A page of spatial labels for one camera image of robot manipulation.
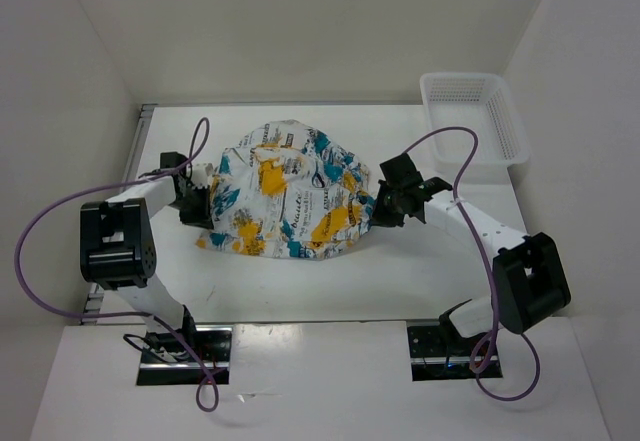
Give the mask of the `patterned white teal yellow shorts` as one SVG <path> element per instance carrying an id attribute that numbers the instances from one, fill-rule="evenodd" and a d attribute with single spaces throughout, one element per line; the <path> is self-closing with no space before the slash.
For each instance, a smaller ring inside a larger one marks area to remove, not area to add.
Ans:
<path id="1" fill-rule="evenodd" d="M 210 178 L 210 218 L 196 244 L 246 256 L 324 260 L 371 228 L 370 170 L 326 133 L 266 123 L 223 150 Z"/>

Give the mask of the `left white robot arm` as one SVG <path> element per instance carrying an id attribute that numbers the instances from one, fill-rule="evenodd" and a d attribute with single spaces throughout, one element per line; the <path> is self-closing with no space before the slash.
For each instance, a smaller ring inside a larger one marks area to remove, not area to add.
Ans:
<path id="1" fill-rule="evenodd" d="M 152 346 L 164 343 L 165 350 L 180 361 L 196 355 L 200 337 L 188 308 L 169 294 L 156 274 L 151 219 L 171 207 L 182 224 L 212 228 L 213 175 L 210 163 L 192 165 L 178 152 L 165 152 L 158 170 L 117 196 L 84 204 L 80 212 L 83 278 L 144 313 Z"/>

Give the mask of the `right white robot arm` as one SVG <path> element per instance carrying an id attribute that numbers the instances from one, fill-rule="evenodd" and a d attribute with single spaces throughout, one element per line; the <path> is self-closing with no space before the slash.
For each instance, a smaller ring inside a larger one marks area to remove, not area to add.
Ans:
<path id="1" fill-rule="evenodd" d="M 381 164 L 372 224 L 395 228 L 407 217 L 438 228 L 484 254 L 495 285 L 497 326 L 521 335 L 571 302 L 554 240 L 511 228 L 454 196 L 439 177 L 425 180 L 406 153 Z"/>

